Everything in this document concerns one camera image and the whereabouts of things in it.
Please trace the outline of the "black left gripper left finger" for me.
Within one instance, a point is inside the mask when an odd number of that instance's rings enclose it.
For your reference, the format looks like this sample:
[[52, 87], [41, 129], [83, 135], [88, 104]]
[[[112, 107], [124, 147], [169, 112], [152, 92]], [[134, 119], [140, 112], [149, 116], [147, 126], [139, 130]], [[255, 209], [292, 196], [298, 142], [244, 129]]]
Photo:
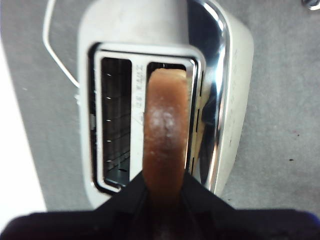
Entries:
[[141, 173], [94, 210], [37, 212], [12, 219], [2, 240], [151, 240], [147, 189]]

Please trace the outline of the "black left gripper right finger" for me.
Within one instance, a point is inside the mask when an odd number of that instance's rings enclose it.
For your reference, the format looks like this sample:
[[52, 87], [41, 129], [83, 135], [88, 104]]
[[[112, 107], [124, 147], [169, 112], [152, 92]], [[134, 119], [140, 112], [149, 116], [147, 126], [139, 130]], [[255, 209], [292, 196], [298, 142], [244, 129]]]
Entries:
[[193, 240], [318, 240], [320, 219], [295, 209], [236, 209], [188, 172], [181, 189], [182, 222]]

